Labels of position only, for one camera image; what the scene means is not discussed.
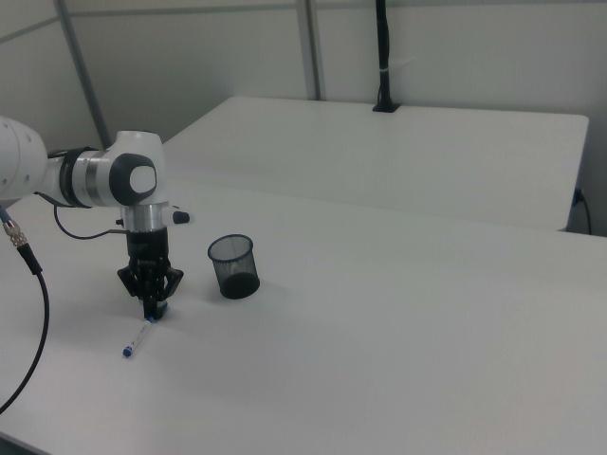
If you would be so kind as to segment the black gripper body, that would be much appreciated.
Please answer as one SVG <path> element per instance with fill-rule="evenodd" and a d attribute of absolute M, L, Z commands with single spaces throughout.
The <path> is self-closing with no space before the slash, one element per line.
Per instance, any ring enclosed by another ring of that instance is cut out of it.
<path fill-rule="evenodd" d="M 127 231 L 126 244 L 130 267 L 142 264 L 169 265 L 167 228 L 146 232 Z"/>

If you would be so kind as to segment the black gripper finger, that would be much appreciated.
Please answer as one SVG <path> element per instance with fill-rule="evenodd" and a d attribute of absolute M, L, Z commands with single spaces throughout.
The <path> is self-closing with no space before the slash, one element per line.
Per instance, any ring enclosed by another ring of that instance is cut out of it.
<path fill-rule="evenodd" d="M 164 264 L 157 273 L 154 281 L 153 290 L 154 310 L 153 318 L 161 319 L 168 307 L 168 299 L 175 293 L 184 277 L 184 272 L 171 266 L 170 263 Z"/>
<path fill-rule="evenodd" d="M 127 292 L 136 297 L 142 305 L 143 317 L 153 317 L 153 291 L 152 282 L 145 274 L 146 270 L 138 263 L 128 264 L 120 269 L 117 274 Z"/>

